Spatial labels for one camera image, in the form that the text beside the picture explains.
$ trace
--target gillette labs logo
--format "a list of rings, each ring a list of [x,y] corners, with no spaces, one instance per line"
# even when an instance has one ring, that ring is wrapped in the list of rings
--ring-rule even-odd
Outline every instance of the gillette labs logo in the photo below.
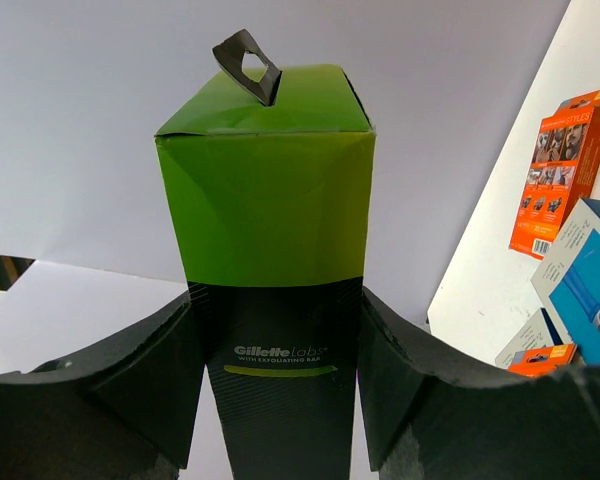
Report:
[[[318,362],[326,348],[262,348],[237,346],[234,353],[242,361],[265,362],[265,363],[304,363]]]

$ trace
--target blue box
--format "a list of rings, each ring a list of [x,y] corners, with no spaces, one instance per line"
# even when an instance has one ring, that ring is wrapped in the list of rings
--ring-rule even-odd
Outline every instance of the blue box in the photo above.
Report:
[[[531,283],[559,335],[600,365],[600,200],[578,202]]]

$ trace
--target gray wall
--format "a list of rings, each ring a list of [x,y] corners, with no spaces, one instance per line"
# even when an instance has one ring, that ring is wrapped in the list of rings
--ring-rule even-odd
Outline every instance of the gray wall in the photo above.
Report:
[[[0,253],[182,280],[152,134],[249,28],[378,130],[367,284],[422,320],[567,0],[0,2]]]

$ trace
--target cardboard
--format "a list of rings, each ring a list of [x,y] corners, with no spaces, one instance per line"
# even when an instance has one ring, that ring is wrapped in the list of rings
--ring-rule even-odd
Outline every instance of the cardboard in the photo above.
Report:
[[[542,120],[509,247],[542,259],[600,165],[600,90]]]
[[[241,86],[219,73],[156,136],[229,460],[344,480],[375,132],[340,67]]]
[[[1,374],[0,480],[177,478],[204,373],[189,306],[185,292],[93,345]]]
[[[600,368],[516,375],[428,335],[366,290],[359,376],[381,480],[600,478]]]
[[[531,283],[560,336],[600,365],[600,200],[578,202]]]
[[[560,338],[547,311],[539,308],[496,357],[496,366],[509,368],[515,355],[520,351],[562,345],[568,341],[569,338]]]

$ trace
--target orange box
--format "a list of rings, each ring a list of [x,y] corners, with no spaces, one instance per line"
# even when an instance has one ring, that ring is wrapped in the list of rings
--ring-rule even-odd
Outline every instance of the orange box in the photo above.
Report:
[[[600,166],[600,90],[542,120],[509,248],[542,259]]]
[[[554,372],[563,365],[568,365],[575,353],[574,343],[518,352],[513,357],[509,371],[527,377],[539,377]]]

